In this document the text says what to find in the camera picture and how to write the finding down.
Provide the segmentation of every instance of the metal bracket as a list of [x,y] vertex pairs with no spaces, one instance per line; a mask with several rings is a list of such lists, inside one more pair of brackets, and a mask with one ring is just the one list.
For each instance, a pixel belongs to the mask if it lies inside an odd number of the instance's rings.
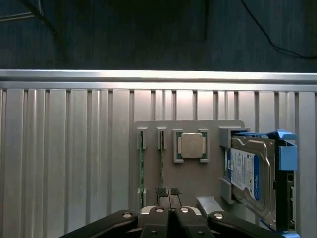
[[166,150],[167,149],[166,127],[157,127],[157,130],[158,130],[158,149]]
[[174,156],[173,160],[174,163],[183,163],[184,160],[180,156],[180,148],[179,148],[179,139],[180,137],[178,136],[179,134],[182,133],[182,129],[175,129],[173,130],[173,149],[174,149]]
[[137,149],[140,149],[140,136],[142,135],[142,149],[145,150],[147,148],[146,144],[146,130],[147,127],[140,127],[137,129]]
[[236,204],[237,202],[232,199],[232,184],[228,182],[224,178],[219,178],[221,182],[221,197],[225,200],[229,205]]
[[210,146],[207,129],[199,129],[199,133],[203,135],[203,157],[200,159],[200,163],[207,163],[210,159]]
[[220,129],[220,146],[225,148],[231,148],[231,133],[237,131],[245,131],[249,132],[248,128],[240,128],[240,127],[219,127]]

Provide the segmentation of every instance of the metal plate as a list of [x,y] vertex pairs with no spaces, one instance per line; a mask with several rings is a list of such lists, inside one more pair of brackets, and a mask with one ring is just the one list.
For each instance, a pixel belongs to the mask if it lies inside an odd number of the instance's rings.
[[234,149],[256,154],[260,163],[260,198],[255,200],[247,190],[240,190],[232,186],[232,193],[242,203],[257,214],[266,224],[275,229],[275,191],[273,182],[275,178],[274,140],[263,138],[249,138],[234,136],[231,139]]
[[[180,199],[186,206],[196,207],[197,196],[220,196],[220,181],[224,176],[224,151],[219,146],[219,126],[244,127],[239,120],[203,120],[203,121],[138,121],[134,124],[130,150],[131,172],[139,172],[136,138],[138,128],[144,129],[146,149],[144,150],[144,188],[147,189],[147,204],[156,205],[154,190],[161,184],[161,152],[158,149],[158,128],[165,130],[166,149],[163,152],[164,187],[179,188]],[[181,129],[183,133],[197,133],[207,130],[210,161],[201,163],[196,159],[185,159],[183,163],[173,161],[173,131]]]

